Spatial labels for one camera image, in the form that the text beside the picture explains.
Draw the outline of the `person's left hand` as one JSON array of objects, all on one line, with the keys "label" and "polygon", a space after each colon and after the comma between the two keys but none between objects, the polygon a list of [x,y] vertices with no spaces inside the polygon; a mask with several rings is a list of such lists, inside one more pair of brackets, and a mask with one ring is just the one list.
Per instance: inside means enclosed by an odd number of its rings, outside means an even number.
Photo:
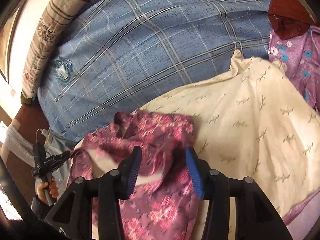
[{"label": "person's left hand", "polygon": [[55,182],[55,178],[52,177],[52,182],[49,184],[48,182],[40,182],[37,186],[37,196],[41,202],[48,205],[48,201],[45,195],[45,190],[48,190],[49,194],[53,198],[57,198],[59,196],[59,189]]}]

